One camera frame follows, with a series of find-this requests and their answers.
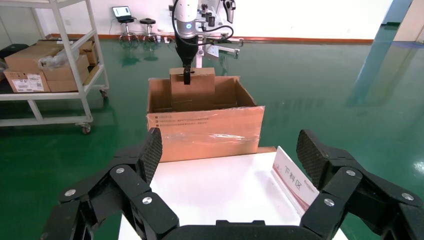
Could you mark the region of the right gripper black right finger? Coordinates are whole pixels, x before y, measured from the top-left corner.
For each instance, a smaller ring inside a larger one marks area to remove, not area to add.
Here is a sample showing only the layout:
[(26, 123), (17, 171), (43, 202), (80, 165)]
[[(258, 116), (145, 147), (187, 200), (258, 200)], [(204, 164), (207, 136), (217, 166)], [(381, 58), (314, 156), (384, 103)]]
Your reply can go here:
[(318, 190), (300, 226), (330, 240), (347, 214), (360, 218), (382, 240), (421, 240), (424, 202), (410, 190), (367, 171), (346, 150), (299, 132), (297, 158)]

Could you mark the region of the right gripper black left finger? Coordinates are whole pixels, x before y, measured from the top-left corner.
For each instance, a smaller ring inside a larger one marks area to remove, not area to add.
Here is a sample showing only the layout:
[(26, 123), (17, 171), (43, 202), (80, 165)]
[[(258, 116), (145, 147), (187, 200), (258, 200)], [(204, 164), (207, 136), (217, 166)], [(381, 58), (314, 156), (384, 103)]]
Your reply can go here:
[(120, 149), (107, 167), (67, 187), (41, 232), (43, 240), (91, 240), (110, 216), (121, 213), (143, 240), (161, 240), (180, 225), (151, 182), (163, 154), (161, 131)]

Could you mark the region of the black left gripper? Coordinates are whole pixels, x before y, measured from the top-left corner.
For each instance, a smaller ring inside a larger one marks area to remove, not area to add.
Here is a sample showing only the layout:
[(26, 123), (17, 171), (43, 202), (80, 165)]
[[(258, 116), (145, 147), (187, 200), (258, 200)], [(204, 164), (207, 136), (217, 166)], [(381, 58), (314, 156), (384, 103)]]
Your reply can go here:
[(198, 35), (192, 38), (175, 37), (176, 52), (182, 61), (184, 85), (191, 84), (191, 65), (199, 49), (197, 46), (198, 41)]

